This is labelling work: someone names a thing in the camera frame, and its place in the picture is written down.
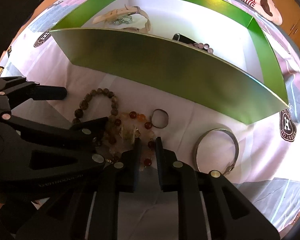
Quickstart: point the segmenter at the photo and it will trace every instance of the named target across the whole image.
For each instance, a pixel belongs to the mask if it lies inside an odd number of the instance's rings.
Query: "beaded bracelet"
[[[189,43],[188,45],[190,46],[194,46],[196,48],[199,48],[199,49],[204,49],[205,51],[207,51],[209,54],[213,54],[213,48],[210,48],[209,44],[203,44],[203,43]]]
[[[151,131],[152,128],[152,123],[149,122],[146,119],[146,116],[144,114],[137,114],[137,112],[132,111],[129,114],[128,113],[121,113],[120,117],[117,118],[119,111],[118,111],[118,98],[117,96],[114,95],[114,93],[112,91],[109,91],[109,89],[105,88],[105,89],[101,89],[98,88],[97,90],[91,90],[90,93],[86,94],[86,96],[84,97],[84,99],[80,102],[79,108],[76,109],[74,111],[74,116],[75,118],[72,120],[73,124],[76,123],[80,123],[80,118],[83,117],[83,114],[85,110],[88,109],[89,107],[89,102],[92,100],[92,98],[94,96],[97,95],[104,95],[107,96],[108,98],[111,99],[111,115],[108,117],[108,122],[106,123],[105,126],[105,133],[102,134],[101,136],[95,137],[92,140],[92,143],[95,147],[100,147],[102,146],[102,139],[103,140],[107,140],[109,142],[110,145],[114,145],[117,140],[115,138],[116,134],[119,134],[122,140],[127,140],[128,138],[131,138],[131,144],[134,144],[134,139],[136,137],[140,137],[141,133],[139,131],[139,129],[136,126],[132,126],[132,131],[125,129],[125,127],[122,124],[122,120],[121,119],[125,119],[125,118],[130,118],[130,119],[137,119],[139,122],[144,122],[144,127],[149,130],[149,137],[150,140],[147,143],[148,148],[153,152],[154,148],[155,148],[155,134],[153,131]],[[113,156],[112,159],[107,159],[106,161],[110,162],[110,163],[114,163],[120,160],[120,158],[115,155],[114,153],[111,153],[111,155]],[[145,158],[144,160],[141,161],[143,162],[144,166],[151,166],[152,164],[152,155],[154,155],[154,153],[152,153],[149,158]]]

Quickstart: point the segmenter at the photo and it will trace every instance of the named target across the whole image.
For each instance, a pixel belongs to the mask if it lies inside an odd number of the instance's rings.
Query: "logo print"
[[[280,112],[280,133],[282,139],[287,142],[293,142],[296,137],[297,127],[291,120],[291,115],[288,109]]]
[[[40,45],[44,44],[50,37],[51,37],[51,34],[50,34],[49,30],[47,30],[46,32],[44,32],[40,35],[40,37],[35,41],[33,46],[35,48],[39,47]]]

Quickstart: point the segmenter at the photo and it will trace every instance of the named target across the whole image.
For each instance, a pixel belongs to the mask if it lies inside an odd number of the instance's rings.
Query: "brown beaded bracelet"
[[[80,102],[79,108],[74,111],[74,119],[72,120],[72,124],[80,123],[80,118],[83,117],[83,111],[87,110],[89,107],[89,102],[92,100],[92,97],[98,96],[98,95],[104,95],[111,99],[111,115],[117,116],[119,114],[118,112],[118,98],[114,95],[112,91],[109,91],[108,88],[98,88],[97,90],[91,90],[90,93],[86,94],[84,99]]]

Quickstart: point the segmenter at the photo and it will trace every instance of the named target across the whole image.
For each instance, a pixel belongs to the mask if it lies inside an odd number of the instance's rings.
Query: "metal ring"
[[[212,130],[209,130],[207,132],[205,132],[203,135],[201,135],[199,137],[199,139],[197,140],[197,142],[195,143],[194,145],[194,150],[193,150],[193,155],[194,155],[194,165],[195,167],[197,168],[197,170],[199,172],[201,172],[199,170],[199,167],[198,167],[198,161],[197,161],[197,156],[198,156],[198,147],[199,147],[199,144],[201,143],[202,139],[210,132],[212,131],[221,131],[221,132],[224,132],[226,133],[227,135],[230,136],[230,138],[232,139],[233,143],[234,143],[234,146],[235,146],[235,154],[234,154],[234,161],[233,163],[228,166],[226,168],[226,171],[223,173],[223,175],[225,176],[226,174],[228,174],[230,171],[232,171],[234,169],[234,166],[238,160],[238,157],[239,157],[239,143],[238,143],[238,140],[237,138],[234,136],[234,134],[232,132],[230,132],[229,130],[227,129],[223,129],[223,128],[215,128],[215,129],[212,129]]]
[[[154,115],[154,112],[155,112],[155,111],[161,111],[161,112],[163,112],[163,113],[165,113],[165,114],[167,115],[167,124],[166,124],[165,126],[158,127],[158,126],[155,126],[155,125],[152,123],[152,118],[153,118],[153,115]],[[151,124],[152,124],[153,127],[158,128],[158,129],[163,129],[163,128],[167,127],[168,124],[169,124],[169,115],[168,115],[168,113],[167,113],[166,111],[164,111],[164,110],[162,110],[162,109],[155,109],[155,110],[152,112],[151,116],[150,116],[150,122],[151,122]]]

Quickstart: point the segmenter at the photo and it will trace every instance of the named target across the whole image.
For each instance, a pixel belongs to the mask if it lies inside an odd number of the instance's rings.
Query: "jewelry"
[[[188,45],[193,46],[195,48],[203,49],[207,51],[209,54],[213,54],[213,48],[210,48],[209,44],[203,44],[203,43],[189,43]]]
[[[164,113],[165,116],[166,116],[166,122],[165,122],[165,124],[163,124],[162,126],[158,126],[158,125],[155,126],[155,125],[153,124],[153,116],[154,116],[154,113],[157,112],[157,111]],[[153,127],[159,128],[159,129],[163,129],[163,128],[167,127],[168,124],[169,124],[169,115],[168,115],[168,113],[167,113],[166,111],[164,111],[164,110],[162,110],[162,109],[155,109],[155,110],[152,112],[152,115],[150,116],[150,122],[151,122],[151,124],[152,124]]]
[[[145,24],[145,27],[142,29],[135,28],[135,27],[127,27],[123,28],[123,30],[128,31],[135,31],[135,32],[141,32],[141,33],[148,33],[151,29],[151,23],[149,20],[149,16],[147,13],[140,9],[139,6],[125,6],[125,8],[121,9],[115,9],[112,11],[107,12],[106,14],[99,15],[93,19],[93,24],[97,24],[100,22],[107,22],[114,25],[121,25],[124,24],[130,24],[132,23],[132,17],[133,14],[140,14],[144,18],[147,19],[147,22]]]
[[[229,174],[230,171],[232,171],[232,170],[234,169],[234,166],[235,166],[235,164],[236,164],[236,162],[237,162],[237,160],[238,160],[238,157],[239,157],[239,143],[238,143],[238,140],[237,140],[237,138],[234,136],[234,134],[233,134],[232,132],[230,132],[229,130],[227,130],[227,129],[223,129],[223,128],[215,128],[215,129],[212,129],[212,130],[209,130],[209,131],[205,132],[203,135],[201,135],[201,136],[199,137],[199,139],[197,140],[197,142],[196,142],[195,145],[194,145],[194,150],[193,150],[194,165],[195,165],[195,168],[197,168],[197,170],[198,170],[199,172],[201,172],[200,169],[199,169],[199,167],[198,167],[198,161],[197,161],[198,147],[199,147],[199,144],[200,144],[200,142],[202,141],[202,139],[203,139],[208,133],[210,133],[210,132],[212,132],[212,131],[221,131],[221,132],[226,133],[227,135],[230,136],[230,138],[232,139],[232,141],[233,141],[233,143],[234,143],[234,146],[235,146],[234,161],[233,161],[233,163],[232,163],[230,166],[228,166],[228,167],[226,168],[226,171],[223,173],[223,175],[225,176],[225,175]]]
[[[83,117],[85,110],[89,107],[89,102],[92,100],[93,97],[97,95],[103,95],[111,99],[111,115],[108,117],[108,122],[105,125],[105,132],[101,132],[95,138],[93,138],[92,143],[95,147],[101,147],[103,145],[102,141],[107,142],[110,144],[109,146],[109,153],[112,155],[112,158],[105,158],[106,161],[110,163],[115,163],[120,160],[118,154],[120,154],[114,147],[117,143],[117,139],[115,136],[118,134],[122,142],[129,141],[131,144],[134,144],[135,138],[140,137],[141,133],[139,128],[136,125],[132,125],[132,129],[127,129],[124,125],[124,122],[128,119],[138,120],[138,122],[143,123],[144,128],[148,131],[146,138],[148,139],[148,154],[147,156],[141,157],[141,163],[144,167],[151,166],[152,164],[152,156],[154,155],[155,149],[155,134],[151,130],[152,123],[146,119],[144,114],[137,114],[137,112],[132,111],[128,113],[121,113],[119,115],[118,112],[118,98],[114,95],[112,91],[109,89],[98,88],[97,90],[91,90],[90,93],[86,94],[84,99],[80,102],[79,108],[74,111],[75,118],[72,120],[72,124],[80,123],[80,118]]]

